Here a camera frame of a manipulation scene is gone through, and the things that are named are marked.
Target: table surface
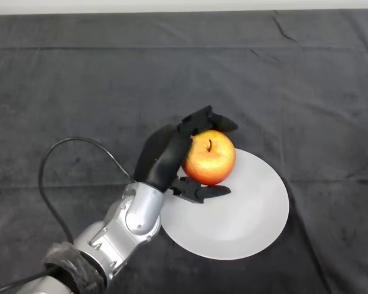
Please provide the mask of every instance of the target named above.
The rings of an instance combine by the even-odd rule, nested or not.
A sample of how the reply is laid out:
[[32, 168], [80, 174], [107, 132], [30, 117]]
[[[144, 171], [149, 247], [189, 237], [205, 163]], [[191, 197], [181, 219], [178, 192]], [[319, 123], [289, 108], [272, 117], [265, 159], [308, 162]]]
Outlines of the table surface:
[[[233, 262], [162, 231], [110, 292], [368, 293], [368, 10], [0, 17], [0, 285], [64, 241], [37, 191], [50, 145], [90, 137], [133, 172], [148, 135], [208, 104], [284, 179], [287, 226]], [[77, 235], [126, 180], [70, 143], [45, 183]]]

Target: robotic arm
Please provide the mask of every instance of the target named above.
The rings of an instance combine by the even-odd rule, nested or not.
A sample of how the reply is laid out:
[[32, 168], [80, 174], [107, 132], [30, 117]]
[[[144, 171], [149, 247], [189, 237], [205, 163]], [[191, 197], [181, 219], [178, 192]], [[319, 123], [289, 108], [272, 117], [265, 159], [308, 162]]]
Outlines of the robotic arm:
[[166, 126], [145, 142], [134, 173], [122, 197], [104, 220], [90, 225], [74, 242], [56, 244], [44, 260], [51, 275], [26, 284], [18, 294], [100, 294], [127, 264], [132, 253], [150, 242], [161, 227], [164, 193], [203, 203], [203, 199], [230, 193], [228, 187], [202, 187], [177, 172], [191, 148], [191, 136], [215, 129], [229, 132], [237, 125], [212, 112], [211, 106], [187, 116], [177, 126]]

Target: apple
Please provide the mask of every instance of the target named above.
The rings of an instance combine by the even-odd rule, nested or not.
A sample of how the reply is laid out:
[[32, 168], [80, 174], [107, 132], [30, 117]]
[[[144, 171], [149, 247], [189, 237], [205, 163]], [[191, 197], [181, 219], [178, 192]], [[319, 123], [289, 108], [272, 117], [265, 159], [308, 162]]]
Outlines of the apple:
[[187, 176], [208, 186], [226, 179], [236, 160], [232, 141], [216, 130], [208, 130], [192, 139], [191, 149], [183, 164]]

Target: cable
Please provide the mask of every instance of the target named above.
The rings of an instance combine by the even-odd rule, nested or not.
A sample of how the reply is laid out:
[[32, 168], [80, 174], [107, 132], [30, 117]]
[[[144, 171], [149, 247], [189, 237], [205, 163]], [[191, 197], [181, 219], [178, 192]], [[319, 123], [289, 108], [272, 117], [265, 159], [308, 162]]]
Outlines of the cable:
[[28, 283], [28, 282], [31, 282], [33, 280], [39, 279], [40, 277], [48, 276], [48, 275], [52, 274], [56, 269], [57, 269], [57, 267], [53, 266], [53, 267], [51, 267], [51, 268], [47, 269], [46, 271], [43, 271], [39, 274], [35, 274], [35, 275], [27, 277], [25, 279], [9, 283], [9, 284], [7, 284], [7, 285], [0, 288], [0, 293], [2, 293], [4, 291], [7, 291], [7, 290], [10, 290], [12, 288], [21, 286], [21, 285], [23, 285], [25, 283]]
[[[53, 207], [52, 203], [50, 202], [50, 200], [48, 199], [46, 193], [45, 193], [45, 188], [44, 188], [44, 168], [45, 168], [45, 164], [48, 160], [48, 157], [50, 155], [50, 153], [52, 153], [52, 151], [64, 144], [65, 142], [69, 142], [69, 141], [84, 141], [84, 142], [88, 142], [92, 145], [97, 146], [98, 148], [102, 149], [103, 151], [105, 151], [106, 154], [109, 155], [109, 157], [113, 160], [113, 162], [116, 164], [116, 166], [120, 169], [120, 171], [122, 171], [125, 176], [132, 182], [135, 182], [134, 178], [121, 166], [121, 164], [116, 160], [116, 158], [112, 155], [112, 153], [106, 149], [105, 147], [103, 147], [100, 143], [98, 143], [97, 141], [94, 141], [92, 139], [89, 138], [83, 138], [83, 137], [69, 137], [69, 138], [65, 138], [60, 140], [59, 142], [56, 142], [54, 145], [52, 145], [52, 147], [50, 147], [48, 149], [48, 151], [46, 152], [45, 156], [42, 158], [41, 163], [39, 165], [39, 169], [38, 169], [38, 189], [39, 189], [39, 193], [43, 199], [43, 201], [45, 202], [45, 204], [48, 206], [48, 209], [50, 210], [50, 212], [53, 214], [53, 216], [55, 217], [55, 219], [58, 221], [58, 223], [60, 224], [61, 228], [64, 230], [67, 240], [69, 243], [73, 244], [74, 243], [74, 237], [72, 236], [71, 231], [69, 230], [68, 225], [66, 224], [66, 222], [64, 221], [64, 219], [59, 215], [59, 213], [57, 212], [56, 208]], [[48, 276], [50, 274], [52, 274], [55, 270], [57, 269], [56, 266], [53, 266], [39, 274], [35, 274], [33, 276], [27, 277], [25, 279], [22, 280], [18, 280], [12, 283], [9, 283], [3, 287], [0, 288], [0, 293], [21, 286], [25, 283], [31, 282], [33, 280], [39, 279], [40, 277], [44, 277], [44, 276]]]
[[134, 182], [135, 180], [121, 166], [121, 164], [118, 163], [118, 161], [116, 160], [116, 158], [112, 155], [112, 153], [110, 153], [110, 151], [108, 149], [106, 149], [101, 144], [99, 144], [97, 141], [94, 141], [92, 139], [82, 138], [82, 137], [69, 137], [69, 138], [62, 139], [59, 142], [56, 142], [52, 147], [50, 147], [48, 149], [47, 153], [42, 158], [41, 163], [39, 165], [39, 171], [38, 171], [38, 188], [39, 188], [39, 193], [40, 193], [43, 201], [47, 205], [48, 209], [50, 210], [50, 212], [53, 214], [53, 216], [55, 217], [55, 219], [60, 224], [61, 228], [64, 230], [64, 232], [65, 232], [65, 234], [67, 236], [68, 242], [71, 243], [71, 244], [73, 244], [74, 243], [74, 237], [72, 236], [72, 234], [71, 234], [71, 232], [69, 230], [69, 227], [67, 226], [66, 222], [59, 215], [59, 213], [57, 212], [57, 210], [53, 207], [52, 203], [50, 202], [50, 200], [46, 196], [45, 189], [44, 189], [44, 184], [43, 184], [44, 168], [45, 168], [46, 161], [47, 161], [47, 159], [49, 157], [49, 154], [52, 153], [52, 151], [55, 150], [56, 147], [58, 147], [58, 146], [60, 146], [60, 145], [62, 145], [64, 143], [66, 143], [66, 142], [69, 142], [69, 141], [84, 141], [84, 142], [88, 142], [88, 143], [91, 143], [92, 145], [97, 146], [98, 148], [102, 149], [103, 151], [105, 151], [106, 154], [109, 155], [109, 157], [114, 161], [114, 163], [117, 165], [117, 167], [126, 175], [127, 178], [129, 178], [130, 181]]

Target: plate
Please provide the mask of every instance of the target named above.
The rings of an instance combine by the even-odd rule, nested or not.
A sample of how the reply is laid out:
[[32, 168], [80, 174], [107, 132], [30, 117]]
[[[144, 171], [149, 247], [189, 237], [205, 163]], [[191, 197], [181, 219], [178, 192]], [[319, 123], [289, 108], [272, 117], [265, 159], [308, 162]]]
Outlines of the plate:
[[[185, 176], [182, 169], [179, 176]], [[288, 220], [289, 198], [277, 172], [236, 149], [236, 164], [221, 185], [228, 195], [191, 203], [166, 192], [162, 226], [184, 249], [212, 259], [234, 260], [270, 246]]]

